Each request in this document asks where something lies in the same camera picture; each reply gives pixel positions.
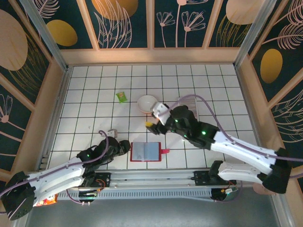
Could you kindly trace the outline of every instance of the white bowl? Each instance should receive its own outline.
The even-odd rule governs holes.
[[[138,99],[138,108],[141,112],[148,114],[152,113],[152,108],[158,102],[154,96],[142,96]]]

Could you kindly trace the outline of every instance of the white tile floor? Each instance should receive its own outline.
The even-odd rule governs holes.
[[[119,103],[116,94],[128,99]],[[256,144],[240,85],[230,65],[134,65],[74,67],[50,155],[49,167],[75,157],[79,151],[103,140],[99,130],[118,130],[118,140],[161,142],[170,153],[161,162],[130,162],[129,153],[116,157],[102,169],[157,169],[210,167],[215,160],[239,163],[233,157],[197,149],[179,135],[156,136],[147,132],[139,97],[153,95],[171,105],[186,94],[201,95],[215,111],[228,133]],[[216,125],[206,105],[197,101],[199,119]]]

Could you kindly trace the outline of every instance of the yellow object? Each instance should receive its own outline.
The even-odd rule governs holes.
[[[129,17],[138,9],[138,0],[92,0],[92,3],[101,16],[111,20],[120,20],[123,17],[118,12],[116,1],[122,9],[126,10]]]
[[[0,66],[19,70],[27,59],[27,37],[19,22],[0,9]]]
[[[145,122],[145,126],[146,127],[151,127],[151,126],[153,126],[153,123],[151,123],[151,122]]]
[[[77,43],[76,31],[65,21],[52,20],[46,26],[56,43],[62,46],[73,46]]]
[[[261,78],[265,83],[272,83],[279,76],[283,65],[282,54],[276,49],[265,52],[261,61]]]
[[[228,0],[226,16],[236,25],[248,25],[254,22],[264,0]]]

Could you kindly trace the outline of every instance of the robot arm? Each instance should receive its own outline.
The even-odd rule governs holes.
[[[130,149],[127,140],[118,142],[113,137],[108,137],[108,150],[99,160],[83,164],[83,162],[99,157],[106,148],[106,140],[98,146],[93,146],[81,151],[76,157],[54,168],[25,175],[24,172],[15,174],[6,184],[5,189],[18,183],[28,183],[10,190],[1,197],[1,201],[10,220],[16,220],[26,215],[33,206],[47,199],[49,196],[67,190],[71,187],[90,187],[95,181],[95,170],[103,163],[108,163],[116,156],[126,154]]]
[[[243,180],[261,183],[276,193],[285,193],[291,165],[288,161],[275,159],[272,156],[287,157],[285,149],[278,151],[254,146],[237,138],[230,141],[218,127],[205,122],[199,122],[187,106],[178,106],[167,112],[168,106],[157,103],[153,108],[153,116],[159,119],[157,124],[147,122],[146,128],[159,135],[170,131],[177,133],[197,148],[222,152],[235,157],[247,164],[229,164],[221,162],[214,165],[212,172],[217,172],[223,180]],[[259,150],[271,155],[267,157],[249,149]]]

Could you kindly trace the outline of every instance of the small green box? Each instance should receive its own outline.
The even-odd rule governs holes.
[[[117,93],[116,96],[118,97],[120,103],[123,103],[123,102],[127,101],[127,98],[124,94],[124,91],[120,92],[120,93]]]

